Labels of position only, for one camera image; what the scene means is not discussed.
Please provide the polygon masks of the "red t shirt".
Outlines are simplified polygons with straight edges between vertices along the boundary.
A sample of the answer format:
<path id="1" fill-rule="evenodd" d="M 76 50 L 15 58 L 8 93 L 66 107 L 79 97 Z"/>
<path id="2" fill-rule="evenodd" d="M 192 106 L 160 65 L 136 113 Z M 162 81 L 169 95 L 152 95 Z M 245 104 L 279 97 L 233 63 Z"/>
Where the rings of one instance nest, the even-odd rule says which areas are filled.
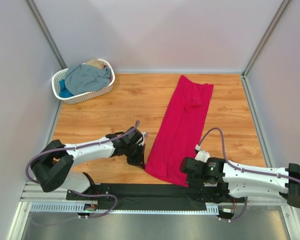
<path id="1" fill-rule="evenodd" d="M 187 186 L 180 171 L 185 157 L 195 157 L 205 125 L 214 86 L 190 81 L 182 75 L 156 135 L 145 171 L 174 185 Z"/>

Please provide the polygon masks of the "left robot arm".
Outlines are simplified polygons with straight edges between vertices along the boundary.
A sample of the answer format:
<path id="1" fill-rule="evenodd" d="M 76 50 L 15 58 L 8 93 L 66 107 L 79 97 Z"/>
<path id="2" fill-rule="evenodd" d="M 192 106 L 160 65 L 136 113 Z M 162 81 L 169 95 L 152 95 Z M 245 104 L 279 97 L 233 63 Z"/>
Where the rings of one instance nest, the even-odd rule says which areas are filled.
<path id="1" fill-rule="evenodd" d="M 57 139 L 50 142 L 29 166 L 45 193 L 61 188 L 80 196 L 96 195 L 98 189 L 89 174 L 72 171 L 72 167 L 92 160 L 126 156 L 129 165 L 144 169 L 146 137 L 146 132 L 131 127 L 126 132 L 111 133 L 78 144 L 62 144 Z"/>

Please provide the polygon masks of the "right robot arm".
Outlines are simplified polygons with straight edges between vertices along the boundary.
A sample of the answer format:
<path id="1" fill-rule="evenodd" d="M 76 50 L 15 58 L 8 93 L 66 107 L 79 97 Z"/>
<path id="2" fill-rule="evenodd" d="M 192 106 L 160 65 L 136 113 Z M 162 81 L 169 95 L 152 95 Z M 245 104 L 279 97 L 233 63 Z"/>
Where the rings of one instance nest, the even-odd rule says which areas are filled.
<path id="1" fill-rule="evenodd" d="M 246 198 L 286 200 L 300 209 L 300 165 L 252 167 L 210 157 L 205 162 L 186 157 L 180 171 L 186 184 L 198 188 L 197 200 L 205 203 L 243 203 Z"/>

